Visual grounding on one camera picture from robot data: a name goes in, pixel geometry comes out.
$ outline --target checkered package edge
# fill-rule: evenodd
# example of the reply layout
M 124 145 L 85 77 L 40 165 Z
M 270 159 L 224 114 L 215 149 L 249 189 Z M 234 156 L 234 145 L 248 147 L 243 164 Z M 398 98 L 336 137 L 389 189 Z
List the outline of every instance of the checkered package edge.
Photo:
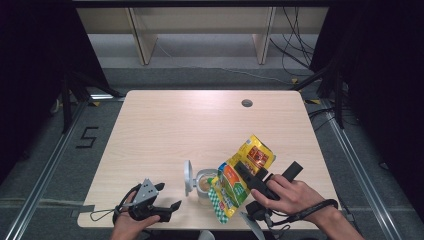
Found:
M 209 199 L 212 202 L 213 210 L 215 211 L 216 217 L 218 218 L 218 221 L 222 224 L 226 224 L 229 220 L 227 215 L 225 215 L 225 212 L 221 210 L 219 207 L 219 198 L 218 195 L 215 192 L 215 189 L 211 188 L 208 192 Z

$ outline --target yellow package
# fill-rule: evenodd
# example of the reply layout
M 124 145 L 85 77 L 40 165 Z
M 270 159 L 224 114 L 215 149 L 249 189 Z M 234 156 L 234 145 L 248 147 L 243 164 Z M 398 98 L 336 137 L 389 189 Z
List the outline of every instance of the yellow package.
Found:
M 274 160 L 272 151 L 252 135 L 234 156 L 219 166 L 218 175 L 210 182 L 209 198 L 221 223 L 226 223 L 250 194 L 234 166 L 240 161 L 256 175 L 260 168 L 268 169 Z

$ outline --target table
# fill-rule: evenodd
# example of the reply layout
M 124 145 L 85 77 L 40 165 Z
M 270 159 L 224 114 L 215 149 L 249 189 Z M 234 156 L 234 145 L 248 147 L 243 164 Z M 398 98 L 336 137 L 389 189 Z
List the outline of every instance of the table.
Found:
M 244 107 L 243 100 L 252 101 Z M 218 166 L 255 134 L 277 156 L 270 172 L 282 173 L 293 161 L 304 167 L 297 179 L 325 198 L 337 199 L 317 139 L 295 91 L 138 90 L 130 91 L 116 120 L 84 205 L 111 209 L 145 178 L 165 183 L 155 206 L 182 200 L 169 223 L 154 229 L 248 230 L 236 213 L 227 224 L 216 219 L 212 206 L 202 205 L 195 191 L 185 196 L 184 161 L 193 173 Z M 245 211 L 245 204 L 239 210 Z M 93 222 L 89 213 L 81 227 L 112 227 L 111 217 Z M 293 229 L 313 229 L 295 222 Z

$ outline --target wooden table top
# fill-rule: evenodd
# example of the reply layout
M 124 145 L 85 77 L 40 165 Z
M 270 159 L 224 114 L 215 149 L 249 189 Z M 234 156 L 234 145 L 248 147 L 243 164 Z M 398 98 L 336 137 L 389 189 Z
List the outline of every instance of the wooden table top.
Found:
M 242 101 L 252 101 L 244 107 Z M 168 223 L 150 229 L 248 230 L 238 212 L 227 224 L 218 222 L 196 190 L 185 196 L 184 161 L 193 175 L 218 166 L 255 134 L 277 156 L 269 171 L 281 174 L 293 161 L 303 166 L 303 180 L 324 198 L 337 199 L 305 105 L 295 91 L 138 90 L 130 91 L 116 120 L 84 205 L 112 209 L 135 185 L 149 178 L 165 183 L 154 205 L 169 207 L 182 200 Z M 253 201 L 249 195 L 238 209 Z M 93 222 L 81 213 L 81 227 L 113 227 L 111 215 Z M 316 229 L 299 221 L 292 229 Z

